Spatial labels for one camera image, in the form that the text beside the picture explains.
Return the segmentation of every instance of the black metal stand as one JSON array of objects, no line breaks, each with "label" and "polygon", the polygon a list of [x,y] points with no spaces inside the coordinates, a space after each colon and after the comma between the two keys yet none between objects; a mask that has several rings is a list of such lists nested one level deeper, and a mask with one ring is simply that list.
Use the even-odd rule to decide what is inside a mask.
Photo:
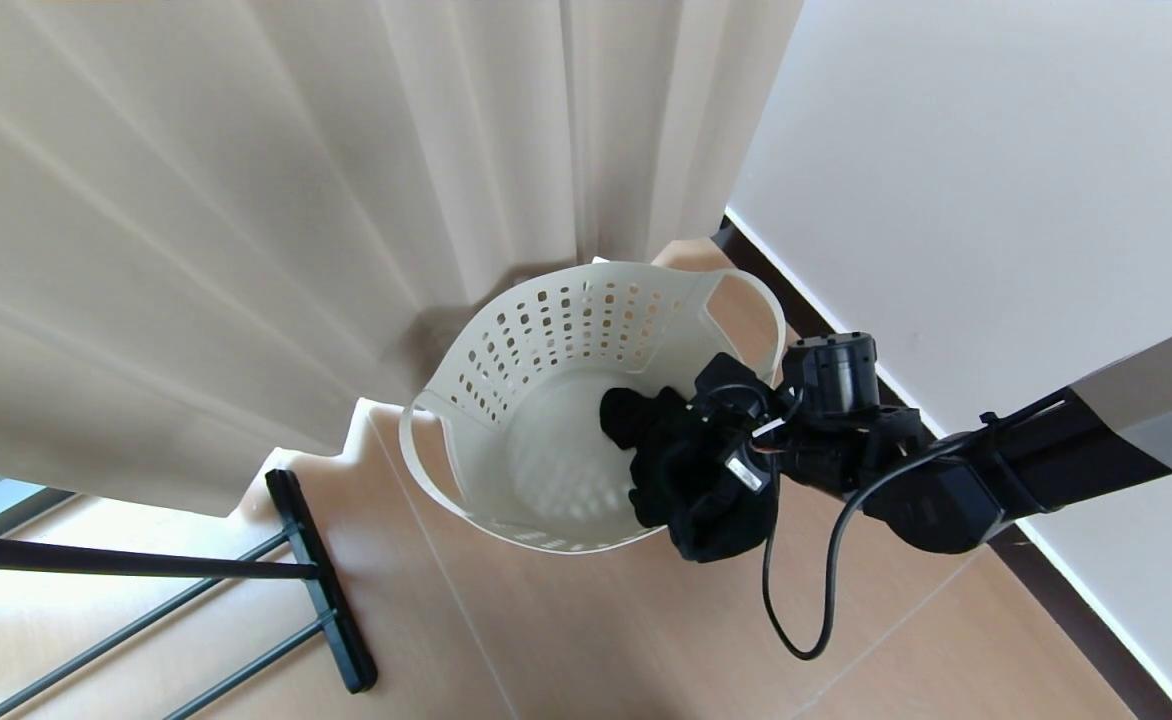
[{"label": "black metal stand", "polygon": [[[0,716],[48,690],[52,685],[105,656],[123,641],[154,625],[165,614],[170,614],[185,603],[207,592],[222,579],[226,578],[265,578],[299,579],[306,583],[311,591],[311,602],[315,605],[316,619],[298,630],[293,637],[281,641],[267,651],[265,656],[238,670],[237,673],[222,680],[183,705],[170,720],[191,716],[203,707],[209,706],[219,697],[229,693],[244,680],[252,678],[270,666],[280,657],[301,646],[304,641],[318,633],[323,633],[333,650],[339,673],[342,673],[345,687],[352,693],[363,692],[377,680],[377,666],[372,660],[372,653],[359,633],[356,620],[347,605],[342,585],[338,582],[336,571],[329,553],[323,548],[323,541],[311,517],[311,508],[302,497],[302,488],[297,482],[297,475],[289,470],[271,470],[266,475],[266,487],[271,500],[282,519],[281,532],[267,539],[260,546],[254,546],[239,557],[238,561],[212,561],[206,557],[182,557],[173,555],[150,555],[143,552],[121,552],[110,550],[91,550],[82,546],[55,546],[34,542],[0,539],[0,570],[29,570],[41,573],[95,573],[95,575],[138,575],[139,577],[164,578],[206,578],[190,585],[137,620],[129,623],[120,632],[110,634],[103,641],[75,656],[52,673],[39,678],[14,697],[0,702]],[[293,548],[295,564],[284,562],[258,562],[266,552],[284,543]]]}]

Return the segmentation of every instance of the basket bottom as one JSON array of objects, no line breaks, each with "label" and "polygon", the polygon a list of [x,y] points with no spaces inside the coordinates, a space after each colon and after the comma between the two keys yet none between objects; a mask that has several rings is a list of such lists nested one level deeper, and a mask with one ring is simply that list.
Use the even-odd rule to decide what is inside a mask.
[{"label": "basket bottom", "polygon": [[650,530],[627,498],[631,460],[599,427],[599,401],[614,387],[650,392],[642,375],[564,373],[523,399],[505,429],[505,460],[516,497],[554,536],[621,543]]}]

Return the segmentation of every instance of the basket handle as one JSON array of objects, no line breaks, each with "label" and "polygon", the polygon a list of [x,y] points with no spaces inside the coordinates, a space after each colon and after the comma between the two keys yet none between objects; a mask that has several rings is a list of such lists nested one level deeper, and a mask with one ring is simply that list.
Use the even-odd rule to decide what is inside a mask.
[{"label": "basket handle", "polygon": [[714,332],[718,333],[720,340],[729,347],[737,347],[732,340],[729,340],[728,333],[718,326],[714,315],[710,314],[710,299],[715,296],[715,291],[718,290],[718,284],[727,277],[738,278],[749,284],[755,292],[758,292],[759,296],[763,297],[769,310],[774,312],[775,325],[777,325],[777,337],[774,338],[774,347],[769,351],[768,355],[764,355],[764,360],[761,360],[758,366],[751,368],[761,381],[772,386],[774,374],[777,373],[777,366],[782,361],[782,352],[786,349],[786,315],[782,313],[782,305],[777,301],[777,297],[774,296],[774,292],[768,290],[764,281],[750,273],[743,272],[743,270],[711,270],[709,273],[701,273],[701,277],[694,283],[691,291],[688,292],[688,305],[700,308],[702,320],[704,320],[704,322],[708,324]]},{"label": "basket handle", "polygon": [[[422,410],[429,410],[429,413],[435,413],[432,405],[435,402],[444,402],[443,398],[435,395],[434,392],[422,390],[421,395],[417,395],[416,400],[413,400],[410,405],[404,407],[403,414],[398,416],[398,448],[403,451],[404,464],[408,466],[408,474],[417,480],[417,484],[429,495],[435,502],[438,502],[449,512],[457,515],[458,518],[471,519],[475,515],[470,510],[459,507],[458,503],[454,502],[441,491],[440,487],[435,484],[435,480],[431,480],[430,473],[427,473],[425,466],[422,464],[421,456],[417,454],[417,442],[413,439],[413,414],[421,407]],[[443,415],[435,413],[436,417],[443,420]],[[444,424],[444,447],[445,451],[448,447],[448,424]],[[452,457],[449,457],[449,464],[452,464]]]}]

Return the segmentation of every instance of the white plastic basket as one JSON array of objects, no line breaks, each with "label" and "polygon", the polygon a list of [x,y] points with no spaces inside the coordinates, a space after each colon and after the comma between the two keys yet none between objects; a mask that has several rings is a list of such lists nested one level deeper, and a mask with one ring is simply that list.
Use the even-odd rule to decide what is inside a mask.
[{"label": "white plastic basket", "polygon": [[657,532],[635,521],[627,500],[635,451],[604,436],[600,398],[619,386],[645,395],[670,386],[691,398],[711,356],[736,356],[708,308],[728,276],[774,312],[772,352],[752,368],[772,381],[786,327],[777,299],[750,274],[638,263],[560,270],[489,303],[413,402],[443,421],[462,501],[422,466],[413,413],[404,413],[398,442],[413,478],[459,518],[534,550],[600,552]]}]

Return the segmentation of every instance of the white wall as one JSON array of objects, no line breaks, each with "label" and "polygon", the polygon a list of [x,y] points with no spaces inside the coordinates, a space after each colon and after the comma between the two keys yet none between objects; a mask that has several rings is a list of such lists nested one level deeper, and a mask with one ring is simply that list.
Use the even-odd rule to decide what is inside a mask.
[{"label": "white wall", "polygon": [[[808,0],[729,211],[936,427],[1172,334],[1172,4]],[[1035,519],[1172,694],[1172,478]]]}]

